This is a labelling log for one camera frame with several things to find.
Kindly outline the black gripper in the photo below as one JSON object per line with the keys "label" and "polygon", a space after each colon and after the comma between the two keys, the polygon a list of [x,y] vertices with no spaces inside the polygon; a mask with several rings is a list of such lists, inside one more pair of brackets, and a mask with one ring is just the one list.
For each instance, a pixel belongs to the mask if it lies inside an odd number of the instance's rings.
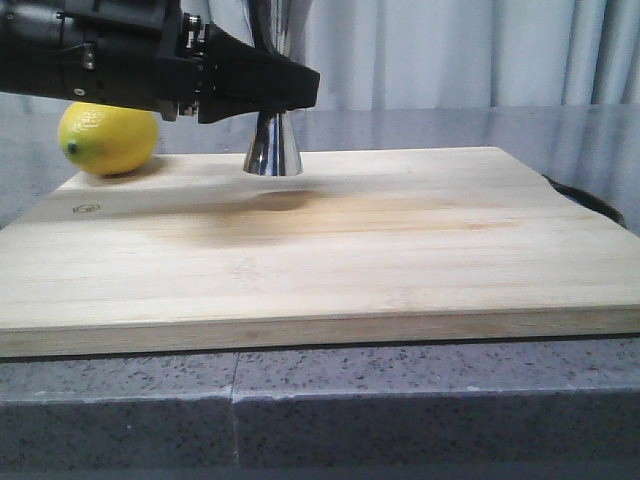
{"label": "black gripper", "polygon": [[193,115],[202,27],[178,1],[4,1],[1,89]]}

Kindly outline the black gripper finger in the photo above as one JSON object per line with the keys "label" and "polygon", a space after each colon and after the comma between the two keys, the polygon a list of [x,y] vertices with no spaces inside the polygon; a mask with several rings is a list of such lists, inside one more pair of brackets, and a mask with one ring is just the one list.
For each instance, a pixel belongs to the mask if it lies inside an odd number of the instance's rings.
{"label": "black gripper finger", "polygon": [[198,122],[253,112],[286,113],[316,104],[320,74],[254,48],[215,24],[205,28]]}

